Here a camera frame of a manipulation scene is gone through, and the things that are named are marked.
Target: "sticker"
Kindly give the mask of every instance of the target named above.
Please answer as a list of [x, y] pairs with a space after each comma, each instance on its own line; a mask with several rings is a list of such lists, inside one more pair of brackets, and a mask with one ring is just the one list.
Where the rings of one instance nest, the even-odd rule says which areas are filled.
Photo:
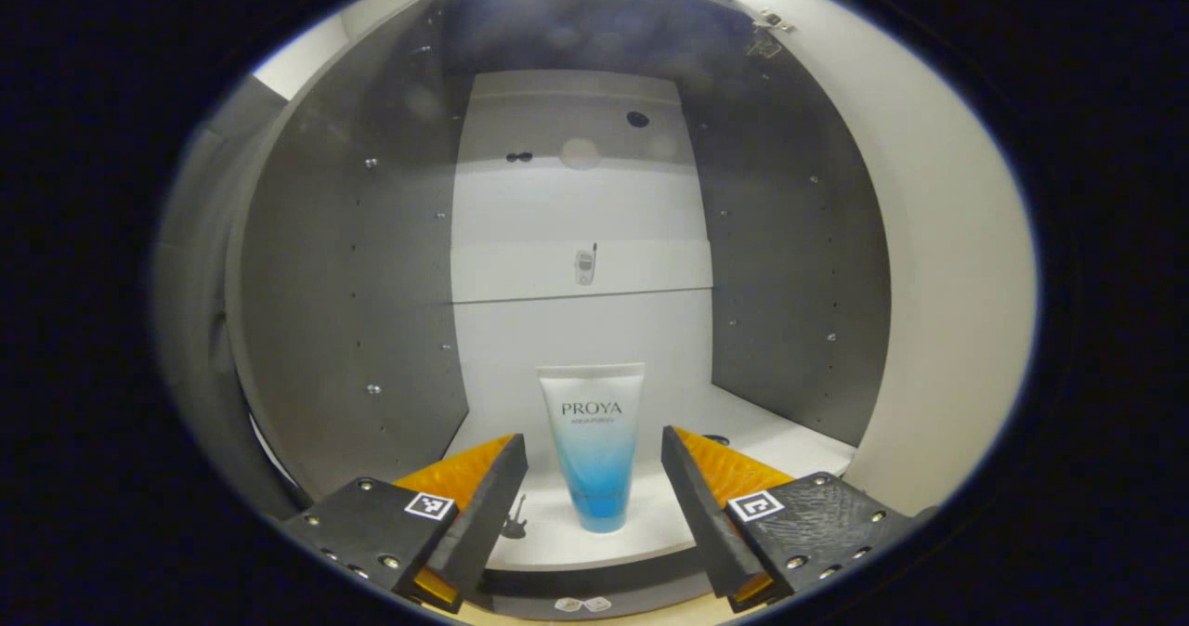
[[553, 607], [561, 612], [577, 612], [583, 608], [583, 601], [578, 599], [558, 599], [558, 602], [553, 603]]
[[780, 505], [780, 501], [774, 499], [767, 490], [731, 499], [726, 502], [731, 503], [735, 513], [743, 521], [751, 521], [785, 509], [785, 506]]
[[597, 596], [586, 601], [586, 609], [591, 612], [603, 612], [609, 607], [611, 607], [611, 601], [604, 599], [603, 596]]
[[404, 506], [404, 512], [441, 521], [446, 517], [446, 513], [449, 512], [449, 506], [452, 505], [454, 505], [454, 499], [442, 499], [433, 494], [417, 494], [409, 505]]

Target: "white curved wall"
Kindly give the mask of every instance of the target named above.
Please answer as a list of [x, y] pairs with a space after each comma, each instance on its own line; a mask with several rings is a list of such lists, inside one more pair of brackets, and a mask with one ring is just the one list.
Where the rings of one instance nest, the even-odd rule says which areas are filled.
[[1024, 204], [986, 129], [907, 48], [831, 0], [736, 1], [797, 27], [773, 33], [829, 94], [875, 186], [892, 327], [847, 480], [914, 514], [968, 477], [1023, 380], [1037, 312]]

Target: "blue gradient tube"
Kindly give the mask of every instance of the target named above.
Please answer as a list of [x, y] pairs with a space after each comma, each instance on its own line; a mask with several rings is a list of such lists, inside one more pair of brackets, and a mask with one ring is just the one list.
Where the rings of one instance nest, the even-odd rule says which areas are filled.
[[617, 531], [631, 494], [644, 364], [542, 367], [536, 375], [583, 528]]

